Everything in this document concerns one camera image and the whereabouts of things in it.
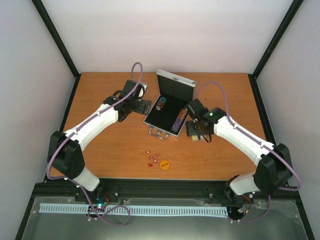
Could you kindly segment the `brown poker chip stack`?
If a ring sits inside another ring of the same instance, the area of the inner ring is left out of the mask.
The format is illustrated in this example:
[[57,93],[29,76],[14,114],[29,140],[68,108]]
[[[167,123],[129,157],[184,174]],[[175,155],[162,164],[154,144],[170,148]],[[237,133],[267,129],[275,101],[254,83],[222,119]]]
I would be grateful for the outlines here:
[[155,109],[157,111],[160,111],[163,108],[163,106],[164,106],[164,103],[159,101],[159,102],[157,102]]

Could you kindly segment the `blue poker chip stack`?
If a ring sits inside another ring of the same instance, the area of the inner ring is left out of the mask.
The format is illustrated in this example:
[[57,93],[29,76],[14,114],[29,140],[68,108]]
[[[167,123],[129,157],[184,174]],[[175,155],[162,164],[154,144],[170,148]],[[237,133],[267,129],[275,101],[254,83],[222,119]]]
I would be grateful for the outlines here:
[[160,97],[158,102],[162,103],[162,104],[165,104],[166,101],[167,101],[167,99],[165,97]]

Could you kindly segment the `blue playing card box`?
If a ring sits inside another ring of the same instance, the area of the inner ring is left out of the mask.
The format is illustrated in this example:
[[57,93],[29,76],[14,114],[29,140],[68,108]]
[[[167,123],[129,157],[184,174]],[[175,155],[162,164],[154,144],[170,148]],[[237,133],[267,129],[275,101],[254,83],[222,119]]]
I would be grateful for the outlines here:
[[192,141],[197,142],[197,141],[203,141],[205,138],[203,135],[192,135],[191,139]]

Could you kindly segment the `aluminium poker case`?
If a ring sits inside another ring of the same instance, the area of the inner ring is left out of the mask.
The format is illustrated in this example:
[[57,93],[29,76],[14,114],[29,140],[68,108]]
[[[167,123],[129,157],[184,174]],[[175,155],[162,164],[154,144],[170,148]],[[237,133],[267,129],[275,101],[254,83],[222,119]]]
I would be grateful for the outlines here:
[[[149,134],[161,140],[169,136],[177,138],[186,122],[185,117],[179,132],[171,130],[181,109],[191,102],[195,96],[197,82],[186,77],[159,69],[156,72],[159,96],[155,100],[149,114],[143,123],[149,127]],[[156,110],[156,104],[161,97],[166,98],[166,103],[161,110]]]

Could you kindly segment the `red poker chip stack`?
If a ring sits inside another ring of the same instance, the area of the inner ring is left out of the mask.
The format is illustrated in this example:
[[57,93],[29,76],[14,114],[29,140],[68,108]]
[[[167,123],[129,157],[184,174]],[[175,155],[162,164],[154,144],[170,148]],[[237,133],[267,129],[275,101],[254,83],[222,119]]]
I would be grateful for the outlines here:
[[184,121],[186,116],[187,116],[188,112],[185,108],[181,109],[177,118],[180,119],[181,121]]

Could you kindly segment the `purple poker chip stack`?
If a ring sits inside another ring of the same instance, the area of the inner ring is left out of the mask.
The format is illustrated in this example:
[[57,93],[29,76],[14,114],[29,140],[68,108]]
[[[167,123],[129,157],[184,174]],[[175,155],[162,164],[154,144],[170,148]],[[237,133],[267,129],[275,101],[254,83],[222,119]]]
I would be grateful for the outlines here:
[[183,123],[184,120],[182,118],[177,118],[171,127],[171,131],[174,133],[178,133]]

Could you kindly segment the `orange dealer button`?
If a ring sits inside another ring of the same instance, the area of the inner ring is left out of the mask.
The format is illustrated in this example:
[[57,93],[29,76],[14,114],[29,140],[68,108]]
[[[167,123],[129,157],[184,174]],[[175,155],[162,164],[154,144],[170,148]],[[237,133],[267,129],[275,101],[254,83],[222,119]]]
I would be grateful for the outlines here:
[[162,161],[159,163],[159,167],[160,167],[162,170],[168,170],[169,167],[170,167],[170,162],[167,161],[167,160],[162,160]]

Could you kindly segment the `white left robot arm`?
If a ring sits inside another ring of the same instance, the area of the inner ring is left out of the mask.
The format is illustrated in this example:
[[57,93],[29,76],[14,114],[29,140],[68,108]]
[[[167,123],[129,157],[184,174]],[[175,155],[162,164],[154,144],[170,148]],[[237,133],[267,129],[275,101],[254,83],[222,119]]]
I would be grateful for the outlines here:
[[65,132],[54,132],[49,143],[47,178],[54,179],[50,171],[55,168],[61,173],[60,178],[85,188],[86,195],[92,201],[101,200],[104,188],[99,185],[99,178],[85,166],[83,151],[104,129],[122,122],[130,113],[147,114],[151,105],[150,101],[143,99],[147,89],[146,83],[127,80],[122,90],[107,97],[81,123]]

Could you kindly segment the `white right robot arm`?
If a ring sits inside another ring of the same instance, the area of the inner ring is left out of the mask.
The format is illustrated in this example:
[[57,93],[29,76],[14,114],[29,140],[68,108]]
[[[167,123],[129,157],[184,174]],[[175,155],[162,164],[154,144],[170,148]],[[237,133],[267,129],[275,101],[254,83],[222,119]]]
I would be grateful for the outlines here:
[[231,178],[224,190],[227,198],[253,192],[272,196],[292,177],[290,152],[282,143],[265,141],[235,122],[219,107],[208,110],[198,100],[189,102],[186,112],[194,130],[201,135],[216,135],[243,152],[256,166],[254,172]]

